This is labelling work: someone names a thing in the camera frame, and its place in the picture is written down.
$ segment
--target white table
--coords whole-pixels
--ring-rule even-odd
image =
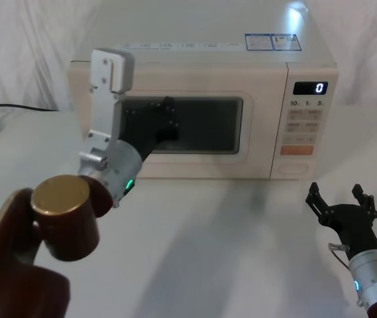
[[[18,188],[75,173],[80,144],[71,113],[10,116],[0,206]],[[315,176],[328,204],[354,202],[358,182],[377,207],[377,105],[333,107]],[[304,202],[309,185],[138,180],[99,220],[92,255],[64,263],[43,246],[36,264],[69,277],[67,317],[365,317],[349,272],[327,250],[337,235]]]

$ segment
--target green led light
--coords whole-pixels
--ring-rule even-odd
[[[127,187],[125,188],[125,190],[129,190],[132,185],[134,184],[134,180],[129,180],[128,183],[127,183]]]

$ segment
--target microwave label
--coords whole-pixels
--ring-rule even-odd
[[[246,33],[248,51],[301,51],[296,34]]]
[[[270,37],[275,51],[301,51],[295,34],[271,34]]]
[[[273,51],[269,33],[246,33],[246,47],[248,51]]]
[[[245,51],[243,43],[125,43],[117,46],[128,51]]]

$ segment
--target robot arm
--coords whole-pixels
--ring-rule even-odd
[[[331,251],[346,252],[358,305],[364,307],[370,318],[377,318],[377,238],[372,222],[377,218],[374,197],[366,195],[361,186],[353,187],[359,205],[339,204],[329,207],[312,183],[306,203],[318,216],[321,225],[332,228],[340,237],[341,245],[330,244]]]
[[[80,152],[78,176],[55,176],[34,190],[19,190],[1,208],[0,318],[65,316],[69,281],[33,265],[40,243],[59,260],[89,255],[99,242],[95,219],[119,205],[159,142],[178,137],[168,97],[132,112],[122,123],[133,71],[130,54],[93,51],[91,130]]]

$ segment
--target black cable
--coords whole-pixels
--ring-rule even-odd
[[[345,267],[347,268],[347,270],[349,270],[349,267],[346,265],[346,263],[343,262],[343,260],[341,258],[339,258],[339,256],[337,254],[335,254],[335,252],[333,250],[331,250],[331,253],[333,253],[334,257]]]
[[[29,111],[57,111],[55,109],[36,108],[36,107],[17,105],[17,104],[0,104],[0,107],[21,108],[21,109],[28,109]]]

